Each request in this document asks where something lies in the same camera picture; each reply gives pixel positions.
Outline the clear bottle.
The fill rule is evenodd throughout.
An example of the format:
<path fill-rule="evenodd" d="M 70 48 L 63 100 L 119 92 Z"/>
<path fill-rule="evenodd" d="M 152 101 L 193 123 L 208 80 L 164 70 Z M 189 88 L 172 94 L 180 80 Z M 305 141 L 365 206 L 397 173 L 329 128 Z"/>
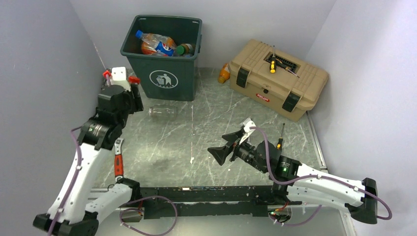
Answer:
<path fill-rule="evenodd" d="M 149 108 L 149 116 L 160 119 L 176 119 L 178 109 L 172 105 L 154 105 Z"/>

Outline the small red cap bottle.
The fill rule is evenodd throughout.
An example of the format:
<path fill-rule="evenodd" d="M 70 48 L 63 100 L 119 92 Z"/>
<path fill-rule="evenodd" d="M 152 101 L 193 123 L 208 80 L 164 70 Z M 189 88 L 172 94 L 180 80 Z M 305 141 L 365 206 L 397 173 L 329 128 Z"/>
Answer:
<path fill-rule="evenodd" d="M 128 81 L 130 83 L 132 93 L 135 94 L 135 96 L 140 97 L 140 91 L 139 91 L 140 79 L 136 76 L 129 76 Z"/>

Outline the pepsi bottle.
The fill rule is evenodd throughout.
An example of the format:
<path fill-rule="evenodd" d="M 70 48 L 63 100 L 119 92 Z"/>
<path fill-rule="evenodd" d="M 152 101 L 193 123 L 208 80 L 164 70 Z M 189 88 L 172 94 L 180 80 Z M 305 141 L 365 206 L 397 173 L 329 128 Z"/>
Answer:
<path fill-rule="evenodd" d="M 137 30 L 135 33 L 135 36 L 141 40 L 142 35 L 144 35 L 145 33 L 142 32 L 141 30 Z M 160 54 L 172 57 L 175 54 L 175 48 L 177 47 L 174 40 L 171 37 L 168 36 L 163 36 L 164 40 L 162 42 L 159 43 L 159 48 L 162 50 L 162 53 L 159 52 Z"/>

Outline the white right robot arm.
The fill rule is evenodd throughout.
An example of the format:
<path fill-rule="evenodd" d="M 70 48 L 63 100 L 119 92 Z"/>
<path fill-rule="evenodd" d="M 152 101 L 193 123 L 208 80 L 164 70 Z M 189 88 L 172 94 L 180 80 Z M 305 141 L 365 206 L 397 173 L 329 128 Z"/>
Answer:
<path fill-rule="evenodd" d="M 335 177 L 318 171 L 298 160 L 282 155 L 282 139 L 273 144 L 267 139 L 257 146 L 244 140 L 245 133 L 225 134 L 226 144 L 209 147 L 208 152 L 219 165 L 226 160 L 241 159 L 273 181 L 271 198 L 277 204 L 307 202 L 347 212 L 365 224 L 377 223 L 377 185 L 375 180 L 362 181 Z"/>

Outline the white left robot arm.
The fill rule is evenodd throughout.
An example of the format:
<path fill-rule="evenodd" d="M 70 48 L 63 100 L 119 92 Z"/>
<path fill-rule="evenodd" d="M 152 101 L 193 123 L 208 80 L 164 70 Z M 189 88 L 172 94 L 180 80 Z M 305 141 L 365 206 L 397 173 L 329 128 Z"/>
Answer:
<path fill-rule="evenodd" d="M 94 201 L 88 202 L 88 197 L 99 167 L 111 154 L 128 116 L 143 109 L 138 84 L 102 88 L 95 114 L 81 126 L 75 140 L 76 154 L 60 193 L 46 213 L 35 216 L 35 228 L 49 236 L 93 236 L 116 208 L 140 202 L 139 182 L 125 177 Z"/>

